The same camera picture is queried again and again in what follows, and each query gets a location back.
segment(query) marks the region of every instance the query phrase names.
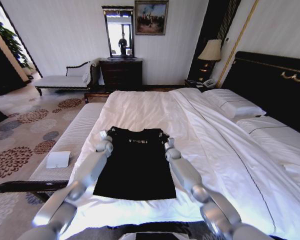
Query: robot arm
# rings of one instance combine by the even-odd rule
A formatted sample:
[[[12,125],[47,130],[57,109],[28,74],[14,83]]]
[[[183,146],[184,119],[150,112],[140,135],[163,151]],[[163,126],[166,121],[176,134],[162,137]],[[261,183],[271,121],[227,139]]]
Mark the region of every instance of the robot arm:
[[[199,172],[174,148],[174,139],[165,144],[165,158],[183,188],[203,203],[201,216],[209,229],[217,236],[227,240],[271,240],[258,229],[241,222],[240,215],[232,204],[219,192],[202,184]]]
[[[18,240],[57,240],[67,229],[77,212],[77,207],[68,201],[76,201],[94,184],[113,150],[112,138],[106,131],[100,134],[102,141],[96,147],[97,152],[83,161],[69,186],[56,191],[42,206],[33,219],[37,227],[25,232]]]

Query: picture frame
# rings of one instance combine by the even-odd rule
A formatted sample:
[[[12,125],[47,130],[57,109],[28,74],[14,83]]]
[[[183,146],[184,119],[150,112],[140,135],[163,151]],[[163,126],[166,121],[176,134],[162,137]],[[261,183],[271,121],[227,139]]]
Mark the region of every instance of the picture frame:
[[[135,34],[165,35],[168,3],[168,0],[136,0]]]

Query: white pillow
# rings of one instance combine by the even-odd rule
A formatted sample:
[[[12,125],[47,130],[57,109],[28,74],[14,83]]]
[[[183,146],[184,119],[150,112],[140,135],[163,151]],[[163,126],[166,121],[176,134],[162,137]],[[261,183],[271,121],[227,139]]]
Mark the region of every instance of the white pillow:
[[[222,110],[229,119],[240,116],[262,116],[266,112],[249,100],[229,89],[212,89],[202,93],[215,107]]]
[[[270,116],[236,122],[300,186],[300,133]]]

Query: white duvet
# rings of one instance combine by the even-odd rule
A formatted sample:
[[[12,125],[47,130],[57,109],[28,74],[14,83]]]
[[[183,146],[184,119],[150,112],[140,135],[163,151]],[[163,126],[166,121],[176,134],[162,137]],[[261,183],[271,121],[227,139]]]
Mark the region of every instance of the white duvet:
[[[300,239],[300,188],[239,126],[213,110],[198,90],[112,93],[82,147],[69,182],[85,157],[96,150],[99,131],[112,126],[131,131],[162,129],[175,138],[175,147],[200,172],[203,184],[222,193],[244,223],[269,235]],[[91,186],[74,202],[77,214],[61,238],[102,226],[201,221],[201,204],[171,174],[176,199],[107,198],[92,195]]]

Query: lampshade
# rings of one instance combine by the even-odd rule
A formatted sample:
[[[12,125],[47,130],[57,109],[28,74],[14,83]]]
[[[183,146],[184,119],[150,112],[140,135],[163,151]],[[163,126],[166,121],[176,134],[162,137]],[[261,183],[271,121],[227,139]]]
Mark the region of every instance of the lampshade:
[[[221,60],[221,39],[209,40],[198,59],[208,61]]]

